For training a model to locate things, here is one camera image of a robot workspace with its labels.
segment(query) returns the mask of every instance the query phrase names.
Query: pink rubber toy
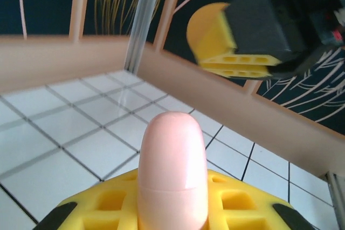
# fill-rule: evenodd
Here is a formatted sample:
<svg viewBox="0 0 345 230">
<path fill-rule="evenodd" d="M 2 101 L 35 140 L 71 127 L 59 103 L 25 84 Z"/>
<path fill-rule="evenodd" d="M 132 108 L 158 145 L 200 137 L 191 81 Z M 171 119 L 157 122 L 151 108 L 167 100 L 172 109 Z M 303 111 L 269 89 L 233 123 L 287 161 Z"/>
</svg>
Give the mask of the pink rubber toy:
<svg viewBox="0 0 345 230">
<path fill-rule="evenodd" d="M 202 229 L 208 217 L 207 175 L 203 135 L 195 119 L 177 112 L 155 117 L 140 154 L 140 229 Z"/>
</svg>

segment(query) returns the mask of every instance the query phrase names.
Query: white wire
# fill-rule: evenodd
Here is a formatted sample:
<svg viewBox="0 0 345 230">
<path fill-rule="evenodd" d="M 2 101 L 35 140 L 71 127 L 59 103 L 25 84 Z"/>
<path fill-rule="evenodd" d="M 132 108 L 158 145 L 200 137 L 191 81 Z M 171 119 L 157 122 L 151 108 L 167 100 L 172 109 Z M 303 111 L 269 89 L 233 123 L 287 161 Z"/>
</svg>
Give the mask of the white wire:
<svg viewBox="0 0 345 230">
<path fill-rule="evenodd" d="M 23 28 L 23 36 L 24 39 L 27 39 L 27 31 L 26 31 L 26 22 L 25 22 L 25 14 L 24 14 L 24 2 L 23 0 L 19 0 L 19 6 L 20 6 L 20 16 L 22 19 L 22 28 Z"/>
</svg>

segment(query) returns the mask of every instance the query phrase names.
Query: yellow gripper base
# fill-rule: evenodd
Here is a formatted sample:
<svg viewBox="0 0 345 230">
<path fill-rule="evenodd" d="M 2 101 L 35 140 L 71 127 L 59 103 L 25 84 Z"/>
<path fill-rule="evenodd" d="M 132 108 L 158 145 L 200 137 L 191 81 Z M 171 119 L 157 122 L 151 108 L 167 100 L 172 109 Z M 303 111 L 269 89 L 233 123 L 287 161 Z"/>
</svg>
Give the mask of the yellow gripper base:
<svg viewBox="0 0 345 230">
<path fill-rule="evenodd" d="M 134 170 L 64 200 L 57 208 L 69 204 L 75 207 L 65 213 L 55 229 L 137 230 L 136 179 Z M 291 207 L 289 203 L 211 170 L 208 187 L 209 217 L 203 230 L 290 229 L 272 207 Z"/>
<path fill-rule="evenodd" d="M 223 11 L 209 24 L 198 43 L 190 47 L 203 69 L 224 77 L 271 76 L 267 66 L 281 63 L 271 55 L 235 54 L 237 45 Z"/>
</svg>

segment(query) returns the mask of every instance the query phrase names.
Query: white tile floor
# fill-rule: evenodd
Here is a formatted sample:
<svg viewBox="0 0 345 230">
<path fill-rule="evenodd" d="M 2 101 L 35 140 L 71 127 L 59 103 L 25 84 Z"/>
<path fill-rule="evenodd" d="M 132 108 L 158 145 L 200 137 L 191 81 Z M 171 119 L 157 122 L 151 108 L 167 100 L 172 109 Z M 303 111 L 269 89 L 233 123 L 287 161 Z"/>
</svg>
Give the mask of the white tile floor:
<svg viewBox="0 0 345 230">
<path fill-rule="evenodd" d="M 338 229 L 326 182 L 124 71 L 0 97 L 0 229 L 32 229 L 63 199 L 137 168 L 145 128 L 166 110 L 200 123 L 210 169 Z"/>
</svg>

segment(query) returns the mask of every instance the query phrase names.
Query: pink cylinder object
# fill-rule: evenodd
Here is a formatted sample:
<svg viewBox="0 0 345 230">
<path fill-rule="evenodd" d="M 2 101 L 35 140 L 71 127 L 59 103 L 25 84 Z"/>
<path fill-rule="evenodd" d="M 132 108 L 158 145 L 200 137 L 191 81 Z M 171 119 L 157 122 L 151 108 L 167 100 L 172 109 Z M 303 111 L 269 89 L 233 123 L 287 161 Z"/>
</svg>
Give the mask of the pink cylinder object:
<svg viewBox="0 0 345 230">
<path fill-rule="evenodd" d="M 189 114 L 168 112 L 146 129 L 138 171 L 140 230 L 200 230 L 208 218 L 205 146 Z"/>
</svg>

